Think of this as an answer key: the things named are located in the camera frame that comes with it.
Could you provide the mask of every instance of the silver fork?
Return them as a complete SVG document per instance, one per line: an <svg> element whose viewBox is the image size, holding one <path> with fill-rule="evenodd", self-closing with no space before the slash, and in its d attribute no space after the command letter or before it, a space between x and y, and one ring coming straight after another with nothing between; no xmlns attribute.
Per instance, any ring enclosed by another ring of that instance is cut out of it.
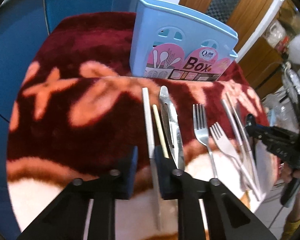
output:
<svg viewBox="0 0 300 240"><path fill-rule="evenodd" d="M212 166L213 176L218 178L216 165L214 163L212 151L209 147L209 130L207 125L207 117L203 104L196 104L192 106L193 110L193 129L197 140L202 143L209 152L209 157Z"/></svg>
<svg viewBox="0 0 300 240"><path fill-rule="evenodd" d="M244 176L246 177L247 182L253 190L257 200L261 201L262 198L259 189L257 188L250 174L246 170L245 166L241 162L241 159L238 153L236 152L234 146L229 141L228 137L226 136L225 132L223 131L218 122L216 122L214 125L212 125L212 127L210 127L210 132L220 151L223 152L225 155L234 158L236 164L238 165L239 171L241 170Z"/></svg>

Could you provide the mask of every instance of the screw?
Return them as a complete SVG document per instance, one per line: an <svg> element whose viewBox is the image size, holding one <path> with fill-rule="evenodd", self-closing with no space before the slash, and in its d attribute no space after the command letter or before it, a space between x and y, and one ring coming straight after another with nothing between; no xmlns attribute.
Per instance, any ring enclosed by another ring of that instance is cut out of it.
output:
<svg viewBox="0 0 300 240"><path fill-rule="evenodd" d="M83 179L81 178L76 178L72 181L72 184L75 185L75 186L80 186L82 185L82 182L83 182Z"/></svg>
<svg viewBox="0 0 300 240"><path fill-rule="evenodd" d="M218 185L220 185L220 180L218 180L217 178L213 178L213 179L210 180L210 183L213 186L218 186Z"/></svg>
<svg viewBox="0 0 300 240"><path fill-rule="evenodd" d="M172 171L172 174L175 176L180 176L183 174L183 170L175 169Z"/></svg>
<svg viewBox="0 0 300 240"><path fill-rule="evenodd" d="M110 171L110 175L111 176L119 176L120 175L120 171L119 170L111 170Z"/></svg>

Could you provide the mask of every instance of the printed label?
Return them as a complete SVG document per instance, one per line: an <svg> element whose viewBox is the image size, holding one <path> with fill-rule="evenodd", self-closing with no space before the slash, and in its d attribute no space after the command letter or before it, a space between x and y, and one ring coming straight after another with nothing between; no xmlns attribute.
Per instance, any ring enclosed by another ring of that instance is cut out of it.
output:
<svg viewBox="0 0 300 240"><path fill-rule="evenodd" d="M184 56L176 44L156 46L149 53L144 77L214 81L231 63L229 58L218 60L218 52L211 47L196 49L185 60Z"/></svg>

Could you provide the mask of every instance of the white fork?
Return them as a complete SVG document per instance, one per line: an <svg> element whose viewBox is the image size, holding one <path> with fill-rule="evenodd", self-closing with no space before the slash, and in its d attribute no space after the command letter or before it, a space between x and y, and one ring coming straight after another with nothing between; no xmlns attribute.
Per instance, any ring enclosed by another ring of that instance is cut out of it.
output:
<svg viewBox="0 0 300 240"><path fill-rule="evenodd" d="M211 135L212 135L216 145L220 149L220 151L223 152L223 154L225 154L231 158L234 158L234 160L237 162L239 169L242 171L242 173L246 177L257 200L261 201L260 192L257 189L256 184L252 180L250 174L248 173L248 171L246 170L242 161L240 160L240 157L239 157L237 151L235 150L232 143L229 141L228 137L226 136L225 132L223 131L223 129L221 128L221 126L219 125L218 122L216 122L214 125L212 125L212 127L210 127L210 132L211 132Z"/></svg>

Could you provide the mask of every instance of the blue wall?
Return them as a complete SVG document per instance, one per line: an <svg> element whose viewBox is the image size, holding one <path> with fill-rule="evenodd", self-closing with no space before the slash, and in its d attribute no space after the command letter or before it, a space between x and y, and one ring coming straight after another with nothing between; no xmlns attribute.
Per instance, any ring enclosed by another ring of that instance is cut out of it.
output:
<svg viewBox="0 0 300 240"><path fill-rule="evenodd" d="M8 120L29 64L63 18L136 6L137 0L10 0L0 7L0 231L7 240L20 234L6 181Z"/></svg>

